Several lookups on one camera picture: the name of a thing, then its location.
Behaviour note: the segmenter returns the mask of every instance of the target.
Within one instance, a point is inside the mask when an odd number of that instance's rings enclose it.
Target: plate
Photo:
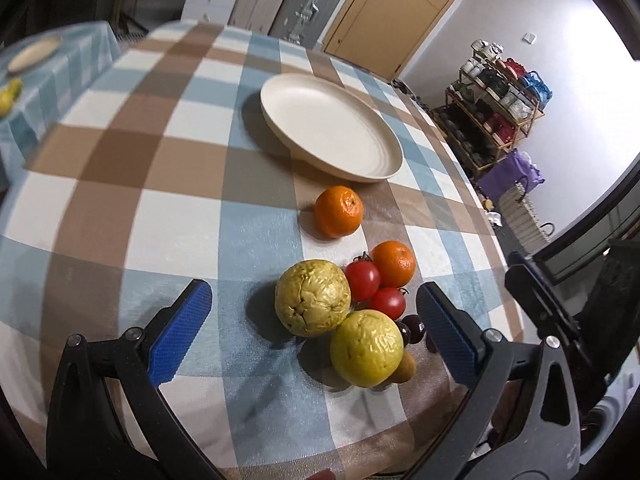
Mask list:
[[[9,74],[23,72],[51,56],[62,42],[60,36],[47,36],[22,49],[7,67]]]
[[[402,147],[388,124],[334,83],[311,75],[277,75],[262,86],[260,103],[284,145],[327,173],[376,182],[402,166]]]

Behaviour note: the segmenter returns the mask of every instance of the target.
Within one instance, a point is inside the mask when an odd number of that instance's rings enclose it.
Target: metal bolt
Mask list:
[[[129,328],[125,333],[124,337],[129,341],[137,341],[142,337],[142,329],[139,326],[135,326],[133,328]]]
[[[554,335],[546,336],[545,342],[551,346],[551,348],[560,348],[560,340]]]
[[[500,341],[502,341],[502,334],[500,333],[499,330],[496,330],[495,328],[490,328],[489,330],[486,330],[484,332],[484,337],[494,343],[499,343]]]
[[[73,334],[69,336],[69,339],[66,340],[66,344],[69,346],[78,346],[82,341],[82,336],[80,334]]]

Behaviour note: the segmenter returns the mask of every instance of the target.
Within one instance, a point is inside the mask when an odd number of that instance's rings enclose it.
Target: orange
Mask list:
[[[353,189],[333,186],[325,189],[314,207],[316,225],[329,238],[355,232],[362,222],[364,206]]]
[[[380,286],[405,286],[415,272],[415,257],[406,245],[388,240],[376,245],[371,251],[371,259],[380,271]]]

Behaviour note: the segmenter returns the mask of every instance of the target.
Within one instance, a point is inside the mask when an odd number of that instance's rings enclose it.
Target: shoe rack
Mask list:
[[[484,155],[484,160],[482,160],[481,163],[478,154],[469,150],[469,142],[461,140],[459,135],[453,135],[446,127],[446,124],[441,123],[440,126],[444,127],[447,140],[450,139],[453,144],[457,145],[457,147],[465,153],[465,158],[468,162],[469,169],[472,170],[473,178],[477,179],[485,171],[492,168],[506,153],[509,153],[518,142],[528,137],[535,121],[544,117],[545,113],[540,109],[540,102],[537,97],[527,90],[517,77],[514,77],[513,71],[509,69],[499,57],[487,57],[485,52],[473,49],[472,59],[475,59],[479,63],[479,66],[483,68],[494,69],[495,73],[510,86],[511,91],[520,96],[521,100],[525,102],[529,108],[532,108],[532,113],[530,113],[529,117],[525,119],[515,117],[514,114],[500,102],[500,99],[496,98],[495,93],[489,91],[487,85],[482,80],[478,79],[477,76],[470,76],[468,73],[463,72],[462,68],[460,69],[457,83],[465,88],[473,88],[475,90],[473,92],[474,102],[470,103],[461,99],[459,92],[456,93],[447,88],[445,90],[445,108],[452,104],[460,108],[468,117],[469,122],[485,137],[487,146],[492,149],[492,153],[495,153],[495,155],[491,161],[486,160],[486,155]],[[475,108],[476,104],[480,101],[489,105],[494,112],[500,114],[513,126],[514,134],[509,142],[501,139],[496,132],[488,130],[485,127],[486,123],[481,122],[474,111],[470,109]]]

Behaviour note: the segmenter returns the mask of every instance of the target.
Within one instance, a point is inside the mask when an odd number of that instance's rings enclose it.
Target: plaid tablecloth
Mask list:
[[[310,206],[340,181],[292,157],[264,121],[259,90],[283,72],[354,92],[402,144],[389,182],[353,184],[366,207],[353,235],[316,236]],[[423,344],[409,347],[418,371],[405,384],[339,380],[326,338],[300,342],[274,315],[274,282],[293,263],[345,265],[400,240],[418,262],[409,312],[417,287],[435,280],[482,327],[521,332],[496,239],[427,115],[343,62],[236,28],[172,23],[127,51],[20,173],[0,232],[0,383],[39,452],[66,338],[144,326],[193,277],[210,283],[213,310],[161,391],[233,479],[326,467],[363,478],[425,446],[463,394]]]
[[[107,22],[81,23],[30,36],[0,50],[0,88],[6,68],[22,49],[46,36],[61,36],[56,53],[18,76],[24,89],[11,113],[0,119],[0,189],[6,189],[46,131],[60,120],[89,84],[120,56]]]

